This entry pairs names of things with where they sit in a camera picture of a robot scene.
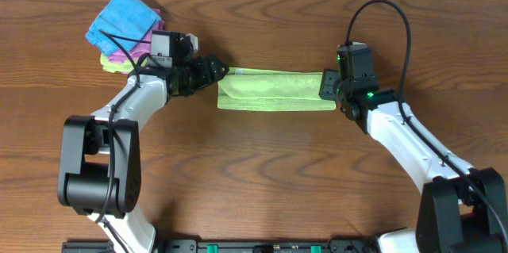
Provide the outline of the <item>light green microfiber cloth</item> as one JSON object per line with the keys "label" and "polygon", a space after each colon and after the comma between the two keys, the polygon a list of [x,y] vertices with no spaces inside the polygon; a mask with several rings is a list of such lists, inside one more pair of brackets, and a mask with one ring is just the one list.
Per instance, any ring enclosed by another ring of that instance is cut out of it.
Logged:
{"label": "light green microfiber cloth", "polygon": [[333,101],[318,91],[321,72],[291,72],[232,67],[218,82],[219,109],[260,112],[333,111]]}

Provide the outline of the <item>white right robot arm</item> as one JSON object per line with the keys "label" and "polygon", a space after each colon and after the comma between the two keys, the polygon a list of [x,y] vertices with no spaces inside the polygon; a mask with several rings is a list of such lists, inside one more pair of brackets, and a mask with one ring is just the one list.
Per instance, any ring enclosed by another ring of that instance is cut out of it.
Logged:
{"label": "white right robot arm", "polygon": [[325,70],[321,98],[338,101],[346,117],[381,143],[421,194],[417,225],[376,238],[378,252],[505,252],[506,187],[494,169],[478,170],[450,152],[393,90],[374,75]]}

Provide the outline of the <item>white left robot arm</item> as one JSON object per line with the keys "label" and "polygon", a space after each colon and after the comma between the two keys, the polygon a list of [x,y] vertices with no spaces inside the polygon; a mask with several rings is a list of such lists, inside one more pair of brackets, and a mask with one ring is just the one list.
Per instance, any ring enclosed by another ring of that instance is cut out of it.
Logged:
{"label": "white left robot arm", "polygon": [[154,225],[137,204],[141,188],[140,131],[171,98],[188,97],[222,80],[229,67],[216,56],[158,62],[143,55],[125,87],[89,116],[63,126],[57,197],[96,223],[106,241],[67,241],[64,252],[162,252]]}

